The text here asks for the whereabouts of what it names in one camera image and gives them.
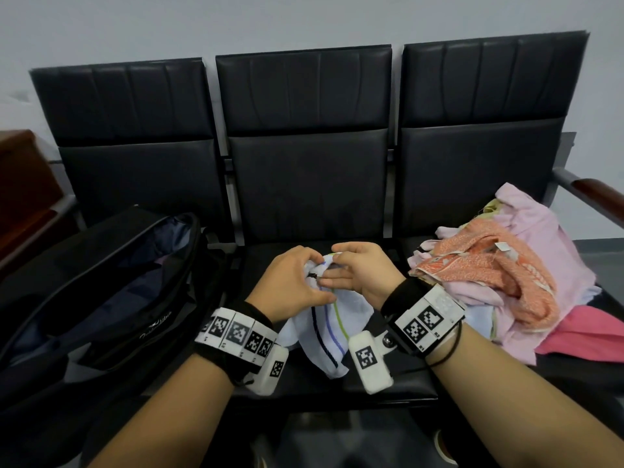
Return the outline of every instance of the white towel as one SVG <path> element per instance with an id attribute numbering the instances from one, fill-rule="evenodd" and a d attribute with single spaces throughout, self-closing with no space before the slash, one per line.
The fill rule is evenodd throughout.
<path id="1" fill-rule="evenodd" d="M 308 261 L 303 270 L 305 276 L 322 276 L 332 264 L 333 254 L 324 256 L 325 261 L 318 266 Z M 306 277 L 306 282 L 315 289 L 327 290 L 320 288 L 315 278 Z M 342 364 L 349 351 L 349 337 L 364 329 L 374 310 L 355 291 L 331 291 L 336 295 L 335 303 L 305 309 L 288 319 L 276 343 L 291 347 L 299 342 L 309 360 L 333 379 L 349 372 Z"/>

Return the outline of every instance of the black backpack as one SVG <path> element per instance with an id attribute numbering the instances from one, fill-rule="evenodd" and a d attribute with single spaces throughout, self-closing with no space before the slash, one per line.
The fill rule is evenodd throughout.
<path id="1" fill-rule="evenodd" d="M 0 466 L 55 467 L 140 394 L 221 297 L 227 259 L 194 214 L 132 207 L 0 284 Z"/>

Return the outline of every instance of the black cable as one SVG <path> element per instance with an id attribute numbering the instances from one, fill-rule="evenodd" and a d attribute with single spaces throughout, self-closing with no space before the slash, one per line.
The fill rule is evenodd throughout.
<path id="1" fill-rule="evenodd" d="M 397 376 L 401 376 L 403 374 L 410 374 L 410 373 L 413 373 L 413 372 L 430 370 L 431 368 L 435 368 L 436 366 L 440 366 L 442 363 L 447 362 L 449 360 L 449 358 L 451 356 L 453 356 L 453 353 L 455 353 L 455 350 L 457 349 L 457 346 L 459 345 L 459 339 L 462 336 L 462 323 L 463 323 L 463 321 L 460 321 L 458 323 L 458 325 L 457 325 L 457 337 L 455 338 L 455 341 L 453 342 L 453 346 L 450 348 L 450 351 L 446 354 L 445 357 L 443 357 L 440 361 L 436 361 L 433 364 L 427 364 L 427 362 L 425 361 L 425 366 L 423 368 L 416 368 L 415 370 L 401 371 L 401 372 L 397 373 Z"/>

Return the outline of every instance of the blue stripe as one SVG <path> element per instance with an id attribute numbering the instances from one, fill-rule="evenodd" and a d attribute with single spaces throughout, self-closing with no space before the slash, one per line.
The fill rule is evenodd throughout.
<path id="1" fill-rule="evenodd" d="M 330 336 L 331 336 L 332 340 L 334 341 L 336 346 L 338 346 L 338 349 L 340 350 L 340 353 L 342 353 L 343 356 L 344 356 L 347 352 L 345 350 L 343 350 L 343 347 L 340 346 L 340 344 L 338 343 L 338 340 L 336 339 L 336 336 L 334 335 L 334 333 L 331 330 L 332 326 L 330 325 L 330 310 L 327 308 L 327 305 L 324 305 L 323 307 L 325 307 L 325 323 L 327 324 L 327 330 L 330 331 Z"/>

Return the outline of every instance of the hand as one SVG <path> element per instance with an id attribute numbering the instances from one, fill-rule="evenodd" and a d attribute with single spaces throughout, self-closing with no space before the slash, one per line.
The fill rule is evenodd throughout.
<path id="1" fill-rule="evenodd" d="M 379 310 L 388 296 L 405 280 L 390 258 L 374 243 L 337 243 L 331 248 L 334 263 L 345 267 L 327 269 L 318 279 L 320 286 L 359 292 Z"/>
<path id="2" fill-rule="evenodd" d="M 280 254 L 271 262 L 246 301 L 271 322 L 291 318 L 307 307 L 335 302 L 333 293 L 312 289 L 306 283 L 303 265 L 310 259 L 320 265 L 323 255 L 303 246 Z"/>

